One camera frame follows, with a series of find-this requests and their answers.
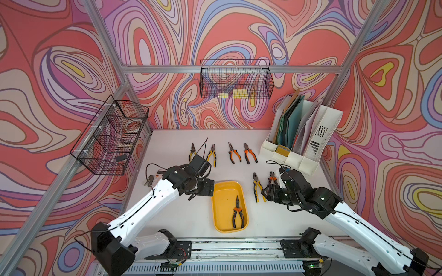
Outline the yellow black combination pliers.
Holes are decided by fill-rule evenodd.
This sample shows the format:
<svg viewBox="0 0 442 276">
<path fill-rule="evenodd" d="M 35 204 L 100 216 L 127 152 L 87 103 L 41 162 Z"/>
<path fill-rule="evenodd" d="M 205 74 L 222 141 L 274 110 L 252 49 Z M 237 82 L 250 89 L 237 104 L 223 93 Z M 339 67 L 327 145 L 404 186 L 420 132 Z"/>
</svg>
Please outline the yellow black combination pliers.
<svg viewBox="0 0 442 276">
<path fill-rule="evenodd" d="M 263 187 L 262 187 L 261 182 L 255 172 L 253 173 L 253 189 L 254 189 L 255 201 L 259 202 L 259 195 L 262 194 Z"/>
</svg>

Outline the orange black diagonal cutters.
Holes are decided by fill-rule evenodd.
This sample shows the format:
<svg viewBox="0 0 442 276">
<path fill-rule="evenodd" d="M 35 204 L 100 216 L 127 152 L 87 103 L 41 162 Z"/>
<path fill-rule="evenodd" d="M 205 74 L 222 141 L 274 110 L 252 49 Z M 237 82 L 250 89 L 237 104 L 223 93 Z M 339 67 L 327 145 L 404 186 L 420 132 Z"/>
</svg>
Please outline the orange black diagonal cutters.
<svg viewBox="0 0 442 276">
<path fill-rule="evenodd" d="M 271 172 L 269 173 L 268 185 L 276 185 L 276 186 L 279 185 L 279 184 L 277 183 L 277 178 L 276 178 L 275 173 L 274 173 L 273 171 L 271 171 Z"/>
</svg>

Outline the small yellow black pliers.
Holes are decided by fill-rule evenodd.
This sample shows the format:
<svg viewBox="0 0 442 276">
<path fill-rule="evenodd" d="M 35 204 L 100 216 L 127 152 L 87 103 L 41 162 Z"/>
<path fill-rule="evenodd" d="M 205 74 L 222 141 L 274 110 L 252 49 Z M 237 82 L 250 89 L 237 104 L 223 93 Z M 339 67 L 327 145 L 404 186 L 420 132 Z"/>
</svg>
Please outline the small yellow black pliers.
<svg viewBox="0 0 442 276">
<path fill-rule="evenodd" d="M 195 155 L 196 155 L 196 148 L 195 148 L 194 143 L 192 143 L 189 158 L 188 158 L 189 162 L 192 161 L 192 159 L 195 157 Z"/>
</svg>

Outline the yellow black long-nose pliers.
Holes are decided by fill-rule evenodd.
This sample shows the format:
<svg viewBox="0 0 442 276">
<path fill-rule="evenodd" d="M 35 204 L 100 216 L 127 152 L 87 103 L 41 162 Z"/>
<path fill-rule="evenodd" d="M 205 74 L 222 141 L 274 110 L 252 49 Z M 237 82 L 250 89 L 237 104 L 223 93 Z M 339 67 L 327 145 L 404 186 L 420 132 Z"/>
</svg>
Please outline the yellow black long-nose pliers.
<svg viewBox="0 0 442 276">
<path fill-rule="evenodd" d="M 216 161 L 217 161 L 217 156 L 216 156 L 216 146 L 215 144 L 213 144 L 211 146 L 211 149 L 206 157 L 206 161 L 210 162 L 211 158 L 213 158 L 213 167 L 216 167 Z"/>
</svg>

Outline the yellow plastic storage box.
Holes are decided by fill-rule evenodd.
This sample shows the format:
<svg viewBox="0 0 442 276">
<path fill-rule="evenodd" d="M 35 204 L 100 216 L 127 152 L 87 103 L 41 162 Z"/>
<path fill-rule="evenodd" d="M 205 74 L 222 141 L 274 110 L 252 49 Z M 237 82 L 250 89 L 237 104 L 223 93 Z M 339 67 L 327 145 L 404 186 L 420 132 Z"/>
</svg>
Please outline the yellow plastic storage box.
<svg viewBox="0 0 442 276">
<path fill-rule="evenodd" d="M 240 207 L 245 217 L 245 227 L 241 228 L 239 215 L 236 218 L 237 228 L 232 225 L 233 209 L 236 197 L 239 197 Z M 212 197 L 212 212 L 215 229 L 220 233 L 233 233 L 244 230 L 249 224 L 247 208 L 242 186 L 235 181 L 224 181 L 215 184 Z"/>
</svg>

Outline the orange black small pliers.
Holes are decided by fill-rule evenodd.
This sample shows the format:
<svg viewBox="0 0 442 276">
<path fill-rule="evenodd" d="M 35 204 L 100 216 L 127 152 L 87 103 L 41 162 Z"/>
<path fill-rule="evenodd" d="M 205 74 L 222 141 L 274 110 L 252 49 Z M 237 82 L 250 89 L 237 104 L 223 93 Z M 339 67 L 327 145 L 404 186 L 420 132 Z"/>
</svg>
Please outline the orange black small pliers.
<svg viewBox="0 0 442 276">
<path fill-rule="evenodd" d="M 237 223 L 236 223 L 236 218 L 239 215 L 240 219 L 241 219 L 241 228 L 245 227 L 245 217 L 243 214 L 243 210 L 240 207 L 240 202 L 239 202 L 239 197 L 236 197 L 236 206 L 233 209 L 233 216 L 232 216 L 232 225 L 233 228 L 236 229 L 237 228 Z"/>
</svg>

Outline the orange black combination pliers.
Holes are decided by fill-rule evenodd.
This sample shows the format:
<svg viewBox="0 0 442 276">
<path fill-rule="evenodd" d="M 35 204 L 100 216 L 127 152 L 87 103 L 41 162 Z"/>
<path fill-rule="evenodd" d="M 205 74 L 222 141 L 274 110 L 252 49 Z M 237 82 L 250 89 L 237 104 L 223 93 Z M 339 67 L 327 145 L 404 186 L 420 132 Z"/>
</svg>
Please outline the orange black combination pliers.
<svg viewBox="0 0 442 276">
<path fill-rule="evenodd" d="M 257 159 L 257 157 L 256 157 L 256 155 L 255 155 L 255 153 L 252 151 L 252 149 L 249 148 L 249 146 L 248 146 L 247 143 L 244 143 L 244 148 L 245 148 L 245 160 L 246 160 L 246 163 L 247 163 L 247 164 L 250 164 L 250 158 L 249 158 L 249 155 L 251 155 L 252 158 L 253 158 L 253 160 L 254 160 L 256 163 L 258 163 L 259 161 L 258 161 L 258 159 Z"/>
</svg>

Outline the orange black needle-nose pliers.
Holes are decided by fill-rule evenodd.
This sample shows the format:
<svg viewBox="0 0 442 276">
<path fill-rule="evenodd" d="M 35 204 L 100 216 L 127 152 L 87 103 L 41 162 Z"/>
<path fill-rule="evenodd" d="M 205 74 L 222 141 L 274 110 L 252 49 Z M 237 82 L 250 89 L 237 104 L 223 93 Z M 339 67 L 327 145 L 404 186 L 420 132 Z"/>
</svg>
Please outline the orange black needle-nose pliers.
<svg viewBox="0 0 442 276">
<path fill-rule="evenodd" d="M 239 159 L 240 162 L 242 162 L 242 158 L 240 156 L 240 154 L 238 153 L 238 151 L 236 149 L 233 148 L 232 144 L 230 142 L 228 142 L 229 145 L 229 155 L 230 155 L 230 160 L 232 164 L 235 164 L 233 156 L 236 155 Z"/>
</svg>

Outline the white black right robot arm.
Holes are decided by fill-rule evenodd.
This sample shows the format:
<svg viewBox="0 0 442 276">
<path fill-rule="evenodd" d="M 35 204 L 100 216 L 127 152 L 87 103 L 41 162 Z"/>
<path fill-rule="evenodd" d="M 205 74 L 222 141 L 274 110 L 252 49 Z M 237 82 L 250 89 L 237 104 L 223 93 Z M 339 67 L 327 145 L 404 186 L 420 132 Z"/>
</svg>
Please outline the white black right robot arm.
<svg viewBox="0 0 442 276">
<path fill-rule="evenodd" d="M 280 179 L 285 187 L 270 180 L 261 194 L 269 202 L 293 206 L 293 212 L 306 211 L 344 231 L 362 248 L 358 249 L 308 228 L 295 241 L 294 250 L 305 257 L 331 258 L 366 276 L 422 276 L 429 256 L 419 248 L 410 249 L 392 240 L 367 222 L 339 195 L 326 187 L 312 187 L 304 175 L 281 165 Z"/>
</svg>

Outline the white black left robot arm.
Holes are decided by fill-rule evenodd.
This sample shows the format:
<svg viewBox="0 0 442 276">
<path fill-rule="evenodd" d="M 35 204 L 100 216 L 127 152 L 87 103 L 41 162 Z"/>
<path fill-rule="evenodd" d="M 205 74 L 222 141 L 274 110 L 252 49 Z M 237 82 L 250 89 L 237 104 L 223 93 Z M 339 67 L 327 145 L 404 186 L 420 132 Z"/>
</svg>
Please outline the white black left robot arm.
<svg viewBox="0 0 442 276">
<path fill-rule="evenodd" d="M 215 182 L 209 179 L 210 162 L 195 155 L 189 164 L 160 171 L 155 187 L 132 208 L 109 223 L 97 223 L 91 230 L 91 252 L 110 276 L 123 275 L 141 259 L 185 261 L 191 243 L 177 241 L 168 230 L 139 237 L 141 230 L 164 207 L 186 194 L 213 196 Z"/>
</svg>

